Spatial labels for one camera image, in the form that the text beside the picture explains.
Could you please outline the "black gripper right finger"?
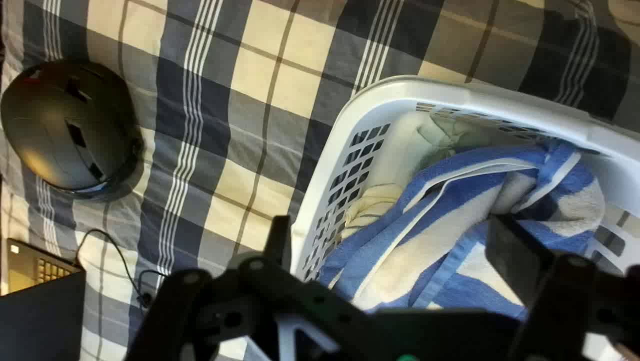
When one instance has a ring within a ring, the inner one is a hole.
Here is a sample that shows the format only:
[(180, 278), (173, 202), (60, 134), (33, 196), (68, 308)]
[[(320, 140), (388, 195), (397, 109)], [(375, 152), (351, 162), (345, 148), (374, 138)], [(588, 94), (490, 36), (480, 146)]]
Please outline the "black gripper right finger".
[(509, 361), (585, 361), (588, 334), (614, 349), (640, 353), (640, 273), (601, 270), (593, 260), (549, 251), (515, 219), (488, 221), (486, 259), (525, 304)]

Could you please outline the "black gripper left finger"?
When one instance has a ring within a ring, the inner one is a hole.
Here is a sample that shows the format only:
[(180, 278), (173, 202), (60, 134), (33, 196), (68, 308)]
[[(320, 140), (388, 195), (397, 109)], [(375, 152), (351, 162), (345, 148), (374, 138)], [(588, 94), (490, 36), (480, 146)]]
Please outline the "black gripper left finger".
[(234, 256), (211, 276), (203, 268), (164, 278), (125, 361), (214, 361), (220, 343), (245, 337), (276, 361), (313, 358), (311, 339), (284, 316), (282, 297), (297, 287), (289, 267), (289, 216), (272, 219), (262, 252)]

